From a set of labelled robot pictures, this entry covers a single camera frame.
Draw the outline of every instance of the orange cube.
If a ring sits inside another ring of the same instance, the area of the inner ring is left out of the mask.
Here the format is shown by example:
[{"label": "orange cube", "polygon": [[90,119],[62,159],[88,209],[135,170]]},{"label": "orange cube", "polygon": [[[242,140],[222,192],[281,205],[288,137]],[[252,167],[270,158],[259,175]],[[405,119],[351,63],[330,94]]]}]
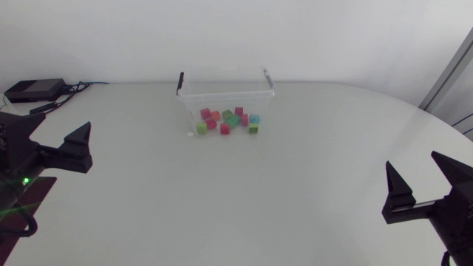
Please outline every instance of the orange cube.
[{"label": "orange cube", "polygon": [[215,120],[215,121],[218,121],[218,120],[220,120],[220,118],[222,118],[218,111],[211,112],[210,116],[212,116],[212,119]]}]

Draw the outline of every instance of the tabletop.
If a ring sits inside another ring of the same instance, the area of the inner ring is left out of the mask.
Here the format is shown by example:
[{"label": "tabletop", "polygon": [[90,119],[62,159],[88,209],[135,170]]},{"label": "tabletop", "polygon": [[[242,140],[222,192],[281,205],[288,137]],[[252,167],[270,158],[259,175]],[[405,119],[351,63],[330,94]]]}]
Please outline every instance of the tabletop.
[{"label": "tabletop", "polygon": [[473,165],[472,142],[376,92],[277,86],[258,134],[212,137],[188,135],[175,83],[77,94],[31,138],[59,146],[90,121],[94,165],[43,172],[58,181],[7,265],[439,265],[428,220],[385,223],[385,162],[436,200],[451,187],[431,151]]}]

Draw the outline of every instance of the clear plastic container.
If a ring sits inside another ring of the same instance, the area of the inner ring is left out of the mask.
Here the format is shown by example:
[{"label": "clear plastic container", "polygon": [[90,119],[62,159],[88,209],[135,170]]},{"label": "clear plastic container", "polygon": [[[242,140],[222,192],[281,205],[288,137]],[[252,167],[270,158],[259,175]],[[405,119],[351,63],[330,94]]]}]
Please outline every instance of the clear plastic container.
[{"label": "clear plastic container", "polygon": [[[197,124],[204,123],[201,110],[222,113],[230,110],[235,115],[235,108],[243,108],[243,113],[258,115],[258,132],[264,130],[265,119],[270,99],[276,95],[276,86],[266,69],[255,71],[222,72],[215,69],[198,72],[181,72],[177,87],[177,99],[186,105],[194,135],[221,135],[220,125],[225,120],[217,121],[215,129],[205,134],[197,131]],[[250,134],[249,127],[239,123],[230,130],[230,134]]]}]

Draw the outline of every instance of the container handle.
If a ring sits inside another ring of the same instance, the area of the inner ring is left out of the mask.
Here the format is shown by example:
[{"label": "container handle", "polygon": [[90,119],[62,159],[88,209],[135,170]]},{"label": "container handle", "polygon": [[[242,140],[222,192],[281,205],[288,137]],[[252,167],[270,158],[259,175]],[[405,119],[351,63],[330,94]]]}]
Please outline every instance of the container handle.
[{"label": "container handle", "polygon": [[179,95],[179,90],[183,87],[184,82],[184,72],[181,72],[179,75],[179,83],[177,84],[176,96]]},{"label": "container handle", "polygon": [[269,72],[268,72],[266,69],[264,69],[264,70],[263,70],[263,74],[265,74],[266,81],[268,81],[268,83],[269,83],[269,87],[270,87],[273,91],[276,91],[276,87],[274,86],[273,79],[271,79],[271,76],[269,75]]}]

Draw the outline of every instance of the toy block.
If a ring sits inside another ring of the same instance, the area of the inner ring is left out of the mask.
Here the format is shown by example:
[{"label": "toy block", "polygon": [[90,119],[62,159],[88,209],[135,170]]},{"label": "toy block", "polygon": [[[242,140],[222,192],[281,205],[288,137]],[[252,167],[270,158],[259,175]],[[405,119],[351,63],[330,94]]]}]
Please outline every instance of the toy block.
[{"label": "toy block", "polygon": [[210,109],[205,108],[205,109],[200,110],[200,116],[202,117],[203,120],[210,118]]},{"label": "toy block", "polygon": [[248,114],[243,114],[242,115],[242,126],[248,126],[248,124],[249,124]]},{"label": "toy block", "polygon": [[223,120],[227,120],[228,118],[232,117],[234,114],[230,110],[223,111],[222,117]]},{"label": "toy block", "polygon": [[239,124],[239,122],[242,120],[242,118],[238,115],[233,115],[230,117],[228,120],[225,121],[225,123],[229,124],[230,127],[233,129],[235,126]]},{"label": "toy block", "polygon": [[222,118],[220,116],[220,112],[218,112],[218,111],[211,112],[210,116],[212,116],[212,119],[215,120],[215,121],[218,121],[218,120],[220,120],[220,118]]},{"label": "toy block", "polygon": [[215,129],[217,127],[217,122],[213,119],[206,120],[205,123],[207,124],[207,129]]},{"label": "toy block", "polygon": [[204,123],[204,122],[197,123],[197,133],[199,134],[207,133],[207,123]]},{"label": "toy block", "polygon": [[241,117],[243,115],[243,107],[235,107],[235,115],[239,115]]},{"label": "toy block", "polygon": [[250,134],[258,133],[258,124],[257,123],[251,123],[249,128],[250,128]]},{"label": "toy block", "polygon": [[220,134],[230,134],[230,125],[227,123],[221,123]]},{"label": "toy block", "polygon": [[259,115],[250,115],[250,123],[259,123]]}]

